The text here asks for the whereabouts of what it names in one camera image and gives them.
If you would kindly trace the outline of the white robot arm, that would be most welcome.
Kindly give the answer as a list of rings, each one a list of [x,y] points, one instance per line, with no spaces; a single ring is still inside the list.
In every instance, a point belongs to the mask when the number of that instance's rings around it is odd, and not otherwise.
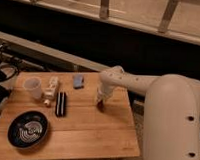
[[[143,160],[200,160],[200,80],[177,74],[132,75],[121,66],[100,72],[97,102],[121,86],[143,95]]]

